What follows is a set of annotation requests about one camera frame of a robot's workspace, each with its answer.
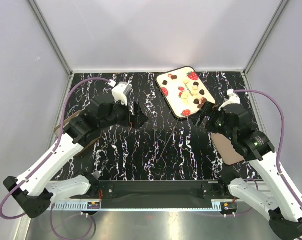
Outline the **metal tongs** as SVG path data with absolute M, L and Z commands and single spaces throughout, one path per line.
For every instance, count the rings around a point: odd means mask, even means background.
M 168 140 L 165 142 L 165 145 L 164 145 L 164 147 L 163 147 L 163 150 L 162 150 L 162 152 L 161 152 L 159 158 L 157 159 L 157 161 L 159 161 L 159 160 L 161 159 L 161 157 L 162 157 L 162 155 L 163 155 L 163 153 L 164 153 L 164 151 L 165 151 L 165 149 L 166 149 L 166 147 L 167 147 L 167 145 L 168 145 L 168 143 L 169 143 L 169 141 L 170 141 L 172 135 L 174 134 L 174 131 L 175 131 L 175 129 L 176 129 L 178 123 L 179 123 L 179 119 L 176 120 L 176 123 L 175 123 L 175 125 L 174 125 L 174 127 L 173 127 L 173 129 L 172 129 L 172 132 L 171 132 L 171 134 L 170 134 Z

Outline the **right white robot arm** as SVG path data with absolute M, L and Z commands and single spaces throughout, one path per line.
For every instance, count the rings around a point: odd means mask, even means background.
M 254 127 L 248 111 L 241 105 L 229 103 L 225 106 L 205 102 L 199 105 L 193 123 L 200 126 L 205 117 L 209 120 L 205 129 L 230 141 L 230 146 L 243 160 L 258 172 L 272 196 L 269 197 L 250 187 L 243 179 L 227 173 L 218 185 L 219 195 L 241 199 L 259 212 L 272 231 L 284 240 L 302 237 L 302 194 L 292 194 L 276 165 L 278 154 L 268 137 Z

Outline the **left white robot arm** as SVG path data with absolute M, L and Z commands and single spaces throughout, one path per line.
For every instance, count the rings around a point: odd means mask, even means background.
M 72 179 L 51 182 L 56 172 L 75 155 L 82 152 L 101 133 L 101 130 L 120 125 L 139 129 L 148 118 L 140 104 L 133 103 L 133 113 L 127 105 L 112 98 L 108 102 L 97 99 L 72 118 L 60 131 L 60 136 L 27 171 L 18 177 L 8 176 L 3 185 L 9 196 L 17 202 L 24 214 L 33 219 L 54 203 L 73 196 L 93 198 L 98 194 L 98 175 L 82 173 Z

